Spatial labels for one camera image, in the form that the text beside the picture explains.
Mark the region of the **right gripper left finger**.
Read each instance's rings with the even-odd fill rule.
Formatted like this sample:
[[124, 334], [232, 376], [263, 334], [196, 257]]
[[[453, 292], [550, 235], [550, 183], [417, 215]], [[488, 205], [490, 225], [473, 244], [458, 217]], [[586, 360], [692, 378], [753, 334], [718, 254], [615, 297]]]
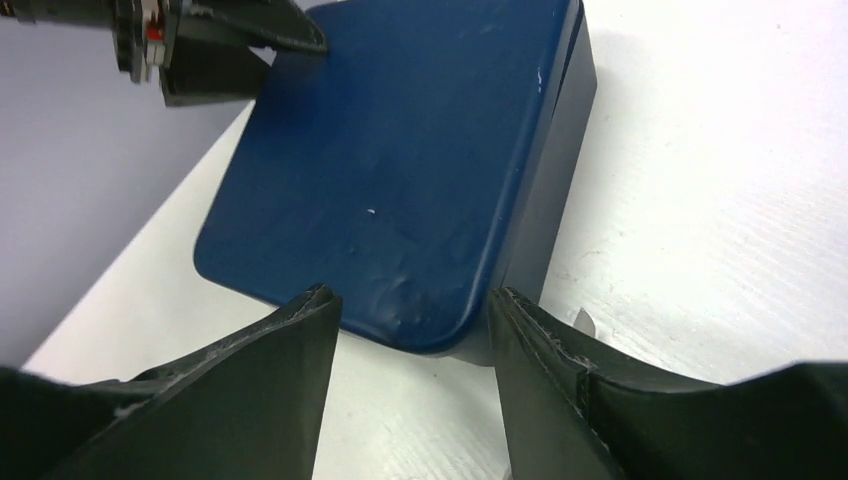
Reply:
[[342, 299], [317, 285], [127, 380], [1, 371], [5, 479], [309, 479]]

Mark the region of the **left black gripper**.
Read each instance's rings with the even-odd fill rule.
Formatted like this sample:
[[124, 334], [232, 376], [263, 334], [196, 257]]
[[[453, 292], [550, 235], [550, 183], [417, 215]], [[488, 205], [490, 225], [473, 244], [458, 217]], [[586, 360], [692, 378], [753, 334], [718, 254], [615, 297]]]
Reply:
[[120, 72], [134, 83], [159, 69], [168, 107], [251, 100], [269, 63], [251, 47], [326, 54], [328, 40], [295, 1], [7, 0], [1, 15], [20, 23], [108, 30]]

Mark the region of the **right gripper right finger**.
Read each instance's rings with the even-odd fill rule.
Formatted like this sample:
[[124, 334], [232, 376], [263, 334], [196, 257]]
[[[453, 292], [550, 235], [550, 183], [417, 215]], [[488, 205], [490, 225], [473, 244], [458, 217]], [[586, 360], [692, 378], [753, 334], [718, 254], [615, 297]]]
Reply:
[[676, 374], [566, 325], [515, 290], [488, 297], [516, 479], [843, 479], [847, 367], [732, 384]]

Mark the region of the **blue chocolate box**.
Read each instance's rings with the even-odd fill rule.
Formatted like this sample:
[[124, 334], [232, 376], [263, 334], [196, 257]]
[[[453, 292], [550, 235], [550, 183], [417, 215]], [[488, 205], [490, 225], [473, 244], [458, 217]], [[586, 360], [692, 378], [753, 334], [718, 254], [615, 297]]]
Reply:
[[482, 292], [477, 321], [451, 352], [475, 365], [492, 364], [488, 293], [511, 287], [532, 301], [541, 297], [597, 90], [584, 6], [578, 8], [556, 87], [552, 113], [538, 129], [546, 134], [545, 143], [533, 164], [535, 172], [521, 185], [496, 269]]

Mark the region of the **blue box lid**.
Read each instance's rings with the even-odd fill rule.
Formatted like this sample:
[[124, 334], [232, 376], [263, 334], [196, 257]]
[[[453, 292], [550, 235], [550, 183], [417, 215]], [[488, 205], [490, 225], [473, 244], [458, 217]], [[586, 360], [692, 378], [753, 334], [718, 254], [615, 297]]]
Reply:
[[199, 231], [197, 272], [270, 305], [324, 284], [346, 331], [451, 355], [535, 172], [580, 6], [310, 8], [330, 52], [275, 58]]

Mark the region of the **metal tongs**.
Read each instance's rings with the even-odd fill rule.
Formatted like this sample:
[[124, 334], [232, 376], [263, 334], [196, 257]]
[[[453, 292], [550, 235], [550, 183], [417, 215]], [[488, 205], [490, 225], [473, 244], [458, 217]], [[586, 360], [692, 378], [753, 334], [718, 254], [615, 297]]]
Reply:
[[592, 316], [583, 308], [575, 315], [573, 327], [584, 335], [595, 338], [597, 329]]

